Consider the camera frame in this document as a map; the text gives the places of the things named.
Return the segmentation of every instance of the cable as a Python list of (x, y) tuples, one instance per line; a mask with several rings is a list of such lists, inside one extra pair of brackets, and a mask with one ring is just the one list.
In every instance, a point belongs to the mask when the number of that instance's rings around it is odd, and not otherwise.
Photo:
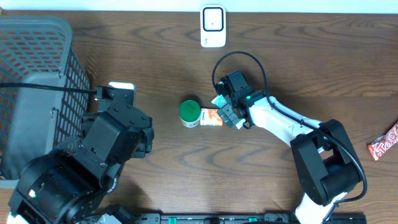
[(291, 116), (291, 115), (285, 113), (284, 111), (280, 110), (280, 109), (275, 105), (275, 103), (271, 102), (270, 94), (269, 94), (269, 90), (268, 90), (268, 83), (267, 83), (266, 71), (264, 70), (264, 67), (262, 66), (261, 62), (258, 61), (258, 59), (257, 59), (255, 56), (253, 56), (253, 55), (251, 55), (251, 54), (249, 54), (249, 53), (247, 53), (247, 52), (235, 51), (235, 52), (230, 52), (230, 53), (224, 55), (223, 57), (221, 57), (221, 58), (218, 60), (218, 62), (216, 63), (216, 65), (215, 65), (215, 67), (214, 67), (214, 69), (213, 69), (212, 76), (211, 76), (214, 89), (216, 90), (215, 73), (216, 73), (216, 69), (217, 69), (218, 65), (219, 65), (226, 57), (228, 57), (228, 56), (230, 56), (230, 55), (232, 55), (232, 54), (244, 54), (244, 55), (247, 55), (247, 56), (251, 57), (253, 60), (255, 60), (255, 61), (257, 62), (257, 64), (260, 66), (261, 72), (262, 72), (262, 76), (263, 76), (263, 78), (264, 78), (264, 86), (265, 86), (265, 91), (266, 91), (266, 98), (267, 98), (268, 103), (271, 105), (271, 108), (272, 108), (272, 109), (275, 109), (276, 111), (278, 111), (278, 112), (281, 113), (282, 115), (284, 115), (284, 116), (286, 116), (286, 117), (288, 117), (288, 118), (290, 118), (290, 119), (292, 119), (292, 120), (294, 120), (294, 121), (300, 123), (301, 125), (304, 125), (304, 126), (310, 128), (310, 129), (314, 130), (316, 133), (318, 133), (319, 135), (323, 136), (324, 138), (327, 138), (329, 141), (331, 141), (333, 144), (335, 144), (337, 147), (339, 147), (339, 148), (340, 148), (340, 149), (353, 161), (353, 164), (354, 164), (355, 168), (357, 169), (357, 171), (358, 171), (358, 173), (359, 173), (359, 177), (361, 178), (361, 180), (362, 180), (362, 182), (363, 182), (363, 189), (362, 189), (362, 192), (361, 192), (358, 196), (355, 196), (355, 197), (353, 197), (353, 198), (340, 199), (340, 200), (335, 201), (335, 202), (333, 203), (333, 207), (332, 207), (331, 210), (330, 210), (330, 213), (326, 216), (327, 219), (328, 219), (328, 217), (333, 213), (333, 210), (334, 210), (336, 207), (338, 207), (338, 204), (339, 204), (339, 203), (353, 202), (353, 201), (356, 201), (356, 200), (359, 200), (359, 199), (363, 198), (363, 197), (366, 195), (366, 192), (368, 191), (368, 181), (366, 180), (366, 176), (365, 176), (364, 170), (359, 166), (357, 160), (353, 157), (353, 155), (352, 155), (351, 153), (348, 152), (347, 148), (346, 148), (339, 140), (337, 140), (336, 138), (330, 136), (329, 134), (327, 134), (326, 132), (322, 131), (321, 129), (316, 128), (316, 127), (313, 127), (313, 126), (307, 124), (306, 122), (304, 122), (304, 120), (299, 120), (299, 119), (297, 119), (297, 118), (295, 118), (295, 117), (293, 117), (293, 116)]
[(82, 90), (77, 88), (66, 88), (66, 87), (58, 87), (58, 86), (48, 86), (48, 85), (39, 85), (39, 84), (31, 84), (31, 83), (0, 83), (0, 88), (36, 88), (42, 90), (54, 90), (54, 91), (66, 91), (66, 92), (75, 92), (75, 93), (87, 93), (95, 95), (97, 91), (95, 90)]

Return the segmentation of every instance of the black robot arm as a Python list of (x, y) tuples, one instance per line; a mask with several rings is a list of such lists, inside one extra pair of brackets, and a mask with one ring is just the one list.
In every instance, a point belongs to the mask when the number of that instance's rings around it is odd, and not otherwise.
[(83, 115), (82, 136), (25, 166), (9, 202), (13, 216), (28, 223), (84, 220), (116, 188), (124, 163), (150, 152), (152, 118), (133, 106), (134, 90), (99, 86), (96, 100), (100, 112)]

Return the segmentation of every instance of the laundry basket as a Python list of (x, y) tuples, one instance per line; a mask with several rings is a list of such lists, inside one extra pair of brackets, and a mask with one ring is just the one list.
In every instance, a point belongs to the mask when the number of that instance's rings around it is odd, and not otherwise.
[[(0, 16), (0, 82), (90, 89), (72, 49), (68, 22), (48, 16)], [(0, 187), (14, 187), (30, 160), (79, 134), (88, 100), (83, 93), (0, 89)]]

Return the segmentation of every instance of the wooden table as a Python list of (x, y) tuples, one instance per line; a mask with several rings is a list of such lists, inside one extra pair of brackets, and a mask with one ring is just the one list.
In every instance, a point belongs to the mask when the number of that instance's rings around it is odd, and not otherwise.
[[(303, 195), (290, 148), (271, 133), (199, 126), (184, 128), (183, 99), (197, 96), (213, 107), (211, 72), (234, 50), (258, 57), (271, 93), (310, 118), (342, 122), (366, 171), (362, 200), (337, 212), (364, 212), (368, 223), (397, 223), (398, 149), (380, 161), (367, 143), (397, 120), (398, 17), (360, 14), (228, 13), (227, 44), (200, 46), (199, 13), (5, 11), (5, 15), (54, 15), (73, 29), (73, 46), (92, 85), (133, 82), (136, 106), (154, 119), (151, 155), (131, 159), (115, 193), (102, 206), (120, 203), (164, 213), (254, 213), (293, 210)], [(263, 88), (248, 57), (232, 56), (217, 79), (237, 69)], [(359, 184), (349, 196), (362, 190)], [(1, 220), (11, 190), (0, 190)]]

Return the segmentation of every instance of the candy bar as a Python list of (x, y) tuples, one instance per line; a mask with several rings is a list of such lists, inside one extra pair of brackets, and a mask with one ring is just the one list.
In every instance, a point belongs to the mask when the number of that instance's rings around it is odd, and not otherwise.
[(377, 161), (398, 141), (398, 123), (395, 124), (386, 135), (383, 135), (368, 145), (369, 152), (373, 159)]

